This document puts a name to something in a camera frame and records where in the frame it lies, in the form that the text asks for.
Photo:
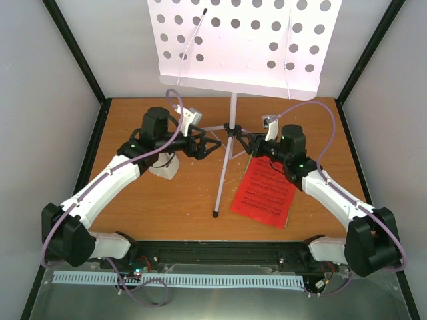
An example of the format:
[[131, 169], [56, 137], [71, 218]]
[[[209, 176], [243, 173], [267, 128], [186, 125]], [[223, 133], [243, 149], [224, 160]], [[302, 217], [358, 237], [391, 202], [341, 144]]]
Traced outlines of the white music stand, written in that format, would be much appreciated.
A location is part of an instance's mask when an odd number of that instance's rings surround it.
[[239, 94], [313, 99], [339, 1], [149, 1], [163, 84], [230, 93], [225, 160]]

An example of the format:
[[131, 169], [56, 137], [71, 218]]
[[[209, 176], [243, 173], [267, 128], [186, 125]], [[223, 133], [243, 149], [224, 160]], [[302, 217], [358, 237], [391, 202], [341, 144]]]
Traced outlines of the green sheet music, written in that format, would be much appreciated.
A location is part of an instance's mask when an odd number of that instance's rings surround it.
[[244, 169], [244, 175], [246, 174], [247, 170], [249, 169], [250, 163], [252, 162], [252, 158], [253, 158], [253, 154], [250, 154], [250, 156], [248, 158], [248, 162], [247, 162], [246, 167]]

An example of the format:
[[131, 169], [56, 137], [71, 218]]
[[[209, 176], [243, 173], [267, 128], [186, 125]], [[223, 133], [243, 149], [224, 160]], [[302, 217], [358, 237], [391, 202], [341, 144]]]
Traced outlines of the white metronome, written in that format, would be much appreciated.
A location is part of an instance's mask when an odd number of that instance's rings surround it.
[[158, 160], [149, 168], [149, 172], [157, 177], [172, 180], [179, 165], [180, 161], [175, 153], [160, 153]]

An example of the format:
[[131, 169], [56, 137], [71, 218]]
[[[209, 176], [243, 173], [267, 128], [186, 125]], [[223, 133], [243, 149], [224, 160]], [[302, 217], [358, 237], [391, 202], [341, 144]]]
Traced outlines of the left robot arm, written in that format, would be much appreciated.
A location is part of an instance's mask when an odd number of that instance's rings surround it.
[[[114, 258], [122, 267], [132, 268], [139, 260], [131, 237], [124, 233], [93, 233], [89, 229], [107, 204], [124, 188], [141, 177], [161, 154], [179, 151], [187, 157], [205, 159], [221, 146], [197, 127], [201, 113], [175, 106], [179, 119], [163, 107], [152, 107], [141, 127], [118, 150], [107, 167], [82, 190], [60, 205], [47, 204], [41, 212], [42, 251], [78, 267], [90, 259]], [[175, 121], [176, 130], [169, 131]]]

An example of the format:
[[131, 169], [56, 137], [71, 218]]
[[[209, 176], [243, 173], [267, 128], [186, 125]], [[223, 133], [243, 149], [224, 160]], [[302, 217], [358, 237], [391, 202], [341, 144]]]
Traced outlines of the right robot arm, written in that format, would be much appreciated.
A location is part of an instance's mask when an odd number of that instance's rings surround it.
[[398, 270], [404, 255], [394, 214], [355, 198], [308, 157], [299, 125], [283, 126], [279, 139], [271, 133], [240, 133], [238, 141], [246, 153], [280, 164], [286, 180], [321, 203], [346, 230], [344, 238], [308, 239], [310, 259], [347, 265], [361, 277], [380, 269]]

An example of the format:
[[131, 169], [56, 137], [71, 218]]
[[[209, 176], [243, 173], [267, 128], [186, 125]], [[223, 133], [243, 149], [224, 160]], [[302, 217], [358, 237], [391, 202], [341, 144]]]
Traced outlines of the red sheet music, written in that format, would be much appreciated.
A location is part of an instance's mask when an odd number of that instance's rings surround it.
[[284, 229], [296, 187], [267, 157], [253, 157], [230, 210], [259, 223]]

